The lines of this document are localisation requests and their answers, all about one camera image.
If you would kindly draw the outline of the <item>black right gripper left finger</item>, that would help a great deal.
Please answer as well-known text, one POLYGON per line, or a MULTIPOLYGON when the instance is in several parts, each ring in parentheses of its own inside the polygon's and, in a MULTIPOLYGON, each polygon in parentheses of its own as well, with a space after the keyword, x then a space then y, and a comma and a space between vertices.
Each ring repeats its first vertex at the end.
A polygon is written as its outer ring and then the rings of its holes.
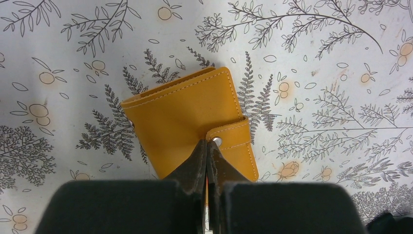
POLYGON ((202 234, 207 142, 160 180, 81 180, 60 186, 38 234, 202 234))

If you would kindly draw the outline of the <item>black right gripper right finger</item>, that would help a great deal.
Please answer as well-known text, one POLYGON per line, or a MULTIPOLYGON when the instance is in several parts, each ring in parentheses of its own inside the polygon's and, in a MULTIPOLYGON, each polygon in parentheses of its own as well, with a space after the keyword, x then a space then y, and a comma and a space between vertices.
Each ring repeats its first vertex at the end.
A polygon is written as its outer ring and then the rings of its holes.
POLYGON ((340 186, 252 183, 207 144, 209 227, 215 234, 364 234, 355 205, 340 186))

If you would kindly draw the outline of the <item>yellow leather card holder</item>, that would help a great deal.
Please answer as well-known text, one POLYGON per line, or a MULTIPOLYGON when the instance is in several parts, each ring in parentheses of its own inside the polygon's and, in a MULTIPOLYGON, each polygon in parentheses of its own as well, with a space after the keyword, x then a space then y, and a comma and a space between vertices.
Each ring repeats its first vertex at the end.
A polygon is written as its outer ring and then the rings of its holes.
POLYGON ((186 161, 200 140, 214 140, 247 180, 258 179, 249 119, 228 68, 202 69, 120 105, 160 179, 186 161))

